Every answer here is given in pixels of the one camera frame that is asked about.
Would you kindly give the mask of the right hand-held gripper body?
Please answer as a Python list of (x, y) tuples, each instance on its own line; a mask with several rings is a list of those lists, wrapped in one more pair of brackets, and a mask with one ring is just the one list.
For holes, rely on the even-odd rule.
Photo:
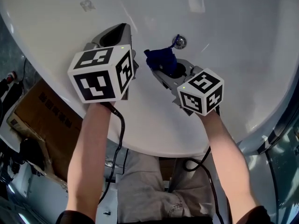
[(177, 87), (179, 106), (206, 116), (223, 101), (224, 80), (208, 68)]

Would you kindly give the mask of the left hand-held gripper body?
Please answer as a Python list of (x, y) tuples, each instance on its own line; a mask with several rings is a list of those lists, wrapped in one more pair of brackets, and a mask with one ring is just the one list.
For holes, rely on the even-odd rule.
[(124, 97), (135, 76), (130, 44), (100, 48), (87, 43), (75, 54), (67, 74), (83, 103), (114, 102)]

